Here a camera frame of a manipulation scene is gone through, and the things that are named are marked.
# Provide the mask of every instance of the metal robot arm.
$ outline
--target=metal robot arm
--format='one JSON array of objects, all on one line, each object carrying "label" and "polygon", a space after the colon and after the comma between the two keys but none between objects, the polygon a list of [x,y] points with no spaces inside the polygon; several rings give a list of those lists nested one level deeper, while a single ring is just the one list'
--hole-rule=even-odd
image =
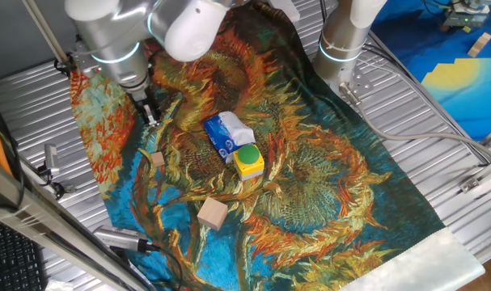
[{"label": "metal robot arm", "polygon": [[340,0],[328,16],[313,62],[317,74],[333,91],[349,83],[371,25],[387,0]]},{"label": "metal robot arm", "polygon": [[140,41],[154,37],[174,59],[194,61],[210,48],[231,0],[66,0],[85,45],[77,44],[87,77],[99,66],[129,94],[146,124],[159,123],[159,107],[147,92],[148,60]]}]

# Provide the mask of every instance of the yellow and green toy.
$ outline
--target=yellow and green toy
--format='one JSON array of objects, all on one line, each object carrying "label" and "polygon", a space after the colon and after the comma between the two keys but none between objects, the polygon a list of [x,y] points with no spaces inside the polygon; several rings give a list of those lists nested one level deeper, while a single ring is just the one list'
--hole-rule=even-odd
[{"label": "yellow and green toy", "polygon": [[244,145],[233,155],[236,170],[242,181],[263,175],[265,161],[256,145]]}]

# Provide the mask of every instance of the printed fabric cloth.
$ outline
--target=printed fabric cloth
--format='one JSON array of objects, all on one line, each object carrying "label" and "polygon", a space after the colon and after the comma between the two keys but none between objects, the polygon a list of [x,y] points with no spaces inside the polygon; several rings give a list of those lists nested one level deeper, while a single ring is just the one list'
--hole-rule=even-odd
[{"label": "printed fabric cloth", "polygon": [[[338,290],[444,228],[380,140],[316,75],[288,18],[260,2],[230,10],[211,50],[182,63],[156,42],[162,122],[124,91],[71,77],[74,116],[112,224],[171,252],[183,290]],[[262,176],[240,181],[203,122],[231,111],[254,130]],[[155,167],[151,154],[162,152]],[[197,220],[228,205],[220,231]],[[176,263],[129,252],[158,288]]]}]

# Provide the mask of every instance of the wooden block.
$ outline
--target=wooden block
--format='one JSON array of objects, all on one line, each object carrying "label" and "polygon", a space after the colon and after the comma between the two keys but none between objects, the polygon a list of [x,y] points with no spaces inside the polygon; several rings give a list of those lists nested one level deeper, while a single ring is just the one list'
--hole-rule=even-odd
[{"label": "wooden block", "polygon": [[213,198],[205,199],[202,208],[198,212],[198,221],[204,226],[219,231],[223,220],[227,216],[227,205],[216,201]]},{"label": "wooden block", "polygon": [[470,51],[468,52],[468,56],[477,57],[480,51],[487,45],[487,43],[491,40],[491,35],[488,33],[484,33],[479,40],[472,46]]},{"label": "wooden block", "polygon": [[156,167],[161,167],[162,165],[164,165],[164,156],[161,152],[153,153],[151,155],[151,160],[154,162],[154,165]]}]

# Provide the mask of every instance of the white cable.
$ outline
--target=white cable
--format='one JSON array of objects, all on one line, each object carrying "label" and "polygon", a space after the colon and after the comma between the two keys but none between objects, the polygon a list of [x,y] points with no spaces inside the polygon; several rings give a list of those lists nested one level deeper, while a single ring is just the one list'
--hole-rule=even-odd
[{"label": "white cable", "polygon": [[[381,70],[386,70],[388,72],[391,72],[393,74],[396,74],[396,72],[393,72],[393,71],[390,71],[390,70],[387,70],[387,69],[384,69],[384,68],[380,68],[380,67],[378,67],[376,65],[369,64],[366,61],[363,61],[363,60],[360,60],[360,59],[359,59],[359,61],[360,62],[363,62],[364,64],[371,65],[371,66],[373,66],[375,68],[378,68],[378,69],[381,69]],[[360,112],[360,115],[362,116],[362,118],[364,119],[364,121],[367,123],[367,125],[369,125],[369,127],[371,127],[371,129],[376,134],[378,134],[379,136],[381,136],[383,138],[386,138],[386,139],[389,139],[389,140],[394,140],[394,141],[409,141],[409,140],[424,139],[424,138],[431,138],[431,137],[455,139],[455,140],[461,141],[461,142],[463,142],[463,143],[465,143],[467,145],[473,146],[476,149],[478,149],[479,151],[481,151],[482,153],[488,155],[488,157],[490,157],[490,162],[491,162],[491,151],[488,148],[486,148],[485,146],[483,146],[482,144],[480,144],[480,143],[478,143],[476,141],[473,141],[472,139],[469,139],[467,137],[463,137],[463,136],[460,136],[460,135],[457,135],[457,134],[452,134],[452,133],[423,133],[423,134],[406,135],[406,136],[392,135],[392,134],[385,133],[385,132],[381,131],[380,129],[376,128],[376,126],[373,123],[371,123],[371,121],[370,121],[369,117],[367,116],[366,112],[364,111],[364,108],[363,108],[363,106],[362,106],[361,103],[359,105],[357,105],[357,109]]]}]

